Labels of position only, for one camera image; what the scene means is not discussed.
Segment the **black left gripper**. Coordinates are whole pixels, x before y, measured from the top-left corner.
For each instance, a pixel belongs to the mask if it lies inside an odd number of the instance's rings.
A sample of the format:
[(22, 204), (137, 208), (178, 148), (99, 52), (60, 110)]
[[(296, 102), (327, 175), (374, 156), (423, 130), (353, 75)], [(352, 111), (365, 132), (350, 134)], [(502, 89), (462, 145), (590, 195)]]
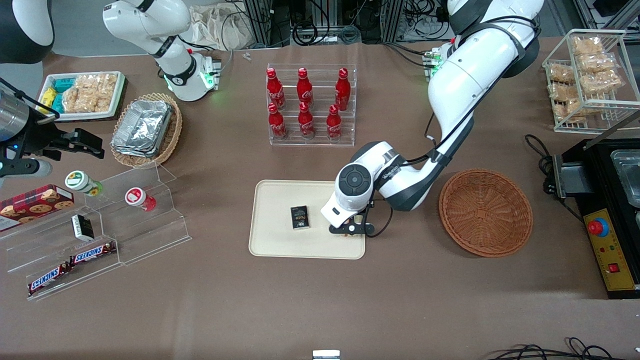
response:
[(370, 200), (368, 205), (361, 212), (351, 216), (346, 219), (342, 224), (338, 227), (334, 227), (332, 224), (329, 224), (329, 232), (334, 235), (343, 235), (343, 236), (355, 236), (355, 235), (363, 235), (365, 237), (372, 235), (375, 232), (375, 226), (368, 222), (367, 216), (370, 212), (370, 209), (375, 206), (375, 201)]

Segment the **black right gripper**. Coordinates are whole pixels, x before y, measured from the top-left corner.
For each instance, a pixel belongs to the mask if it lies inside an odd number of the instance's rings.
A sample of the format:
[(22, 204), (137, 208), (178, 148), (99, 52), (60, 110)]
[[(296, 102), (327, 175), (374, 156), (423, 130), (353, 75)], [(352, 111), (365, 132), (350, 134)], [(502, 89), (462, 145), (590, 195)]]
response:
[(11, 115), (12, 125), (1, 129), (1, 157), (10, 160), (23, 155), (35, 155), (62, 139), (70, 146), (62, 146), (60, 151), (91, 155), (100, 160), (105, 158), (103, 139), (84, 129), (73, 129), (64, 134), (55, 125), (58, 117), (46, 115), (28, 107), (25, 111)]

